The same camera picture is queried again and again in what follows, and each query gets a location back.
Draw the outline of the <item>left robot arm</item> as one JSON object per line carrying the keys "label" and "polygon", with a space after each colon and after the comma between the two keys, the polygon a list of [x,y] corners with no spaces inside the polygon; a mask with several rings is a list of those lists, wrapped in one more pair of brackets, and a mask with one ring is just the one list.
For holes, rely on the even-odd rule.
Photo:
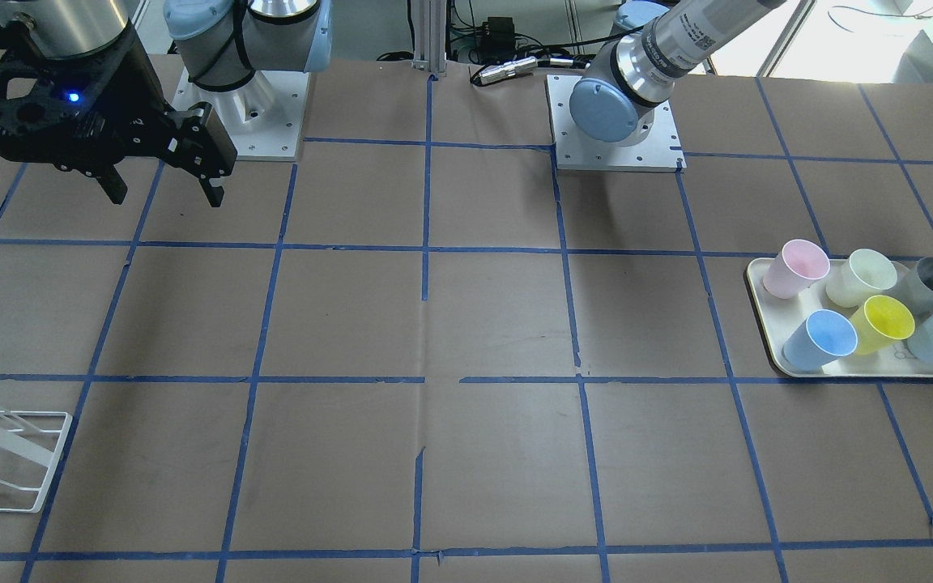
{"label": "left robot arm", "polygon": [[614,134],[672,95],[686,169],[563,172],[567,246],[680,266],[804,239],[933,256],[933,84],[684,75],[775,1],[685,1],[594,59],[571,111]]}

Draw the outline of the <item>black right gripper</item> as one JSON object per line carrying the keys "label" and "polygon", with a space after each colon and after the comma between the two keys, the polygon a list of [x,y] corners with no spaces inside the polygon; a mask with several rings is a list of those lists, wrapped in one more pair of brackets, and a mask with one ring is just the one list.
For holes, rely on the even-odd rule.
{"label": "black right gripper", "polygon": [[115,165],[149,156],[200,178],[212,209],[222,206],[236,166],[211,105],[175,109],[134,31],[62,60],[8,49],[0,58],[0,156],[89,172],[113,204],[127,195]]}

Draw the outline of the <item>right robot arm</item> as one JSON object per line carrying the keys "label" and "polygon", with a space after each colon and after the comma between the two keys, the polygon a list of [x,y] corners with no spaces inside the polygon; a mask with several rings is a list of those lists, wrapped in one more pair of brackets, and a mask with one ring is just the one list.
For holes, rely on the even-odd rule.
{"label": "right robot arm", "polygon": [[278,125],[267,71],[329,65],[327,1],[167,1],[165,23],[195,102],[165,96],[120,1],[0,1],[12,36],[0,58],[0,156],[53,165],[126,198],[116,170],[148,156],[195,177],[221,206],[238,151],[233,137]]}

